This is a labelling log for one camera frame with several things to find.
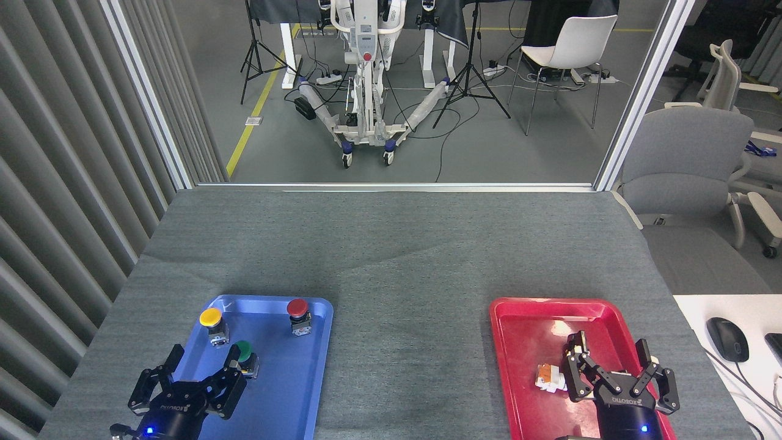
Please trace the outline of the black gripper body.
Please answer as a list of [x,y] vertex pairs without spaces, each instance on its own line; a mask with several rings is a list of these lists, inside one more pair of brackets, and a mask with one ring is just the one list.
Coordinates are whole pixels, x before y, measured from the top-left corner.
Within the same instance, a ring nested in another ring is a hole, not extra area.
[[615,395],[608,390],[596,390],[594,402],[601,438],[663,438],[656,396],[648,390],[637,397],[625,392]]
[[137,427],[137,439],[196,439],[206,418],[201,382],[173,382],[151,399]]

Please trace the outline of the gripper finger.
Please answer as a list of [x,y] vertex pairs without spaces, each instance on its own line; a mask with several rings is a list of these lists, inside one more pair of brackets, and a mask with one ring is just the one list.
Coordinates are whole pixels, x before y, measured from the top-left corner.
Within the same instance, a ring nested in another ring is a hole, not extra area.
[[232,417],[242,397],[247,381],[238,363],[242,354],[237,343],[233,343],[223,368],[202,381],[202,389],[206,396],[206,413],[218,415],[227,420]]
[[180,343],[176,343],[164,363],[155,368],[145,368],[140,373],[128,399],[128,407],[135,415],[140,416],[149,410],[153,391],[157,385],[160,384],[164,391],[170,388],[174,371],[184,353],[184,347]]
[[595,400],[601,388],[607,389],[610,394],[615,393],[615,380],[611,373],[587,353],[565,351],[563,374],[570,401],[573,403]]
[[659,393],[657,400],[653,400],[651,404],[639,403],[638,405],[656,409],[665,413],[665,415],[678,411],[681,408],[681,403],[679,402],[675,373],[672,368],[663,367],[659,360],[651,355],[647,340],[637,340],[635,348],[638,362],[643,370],[629,388],[630,395],[633,398],[640,399],[642,393],[648,391],[648,384],[651,381],[655,381],[657,383],[657,393]]

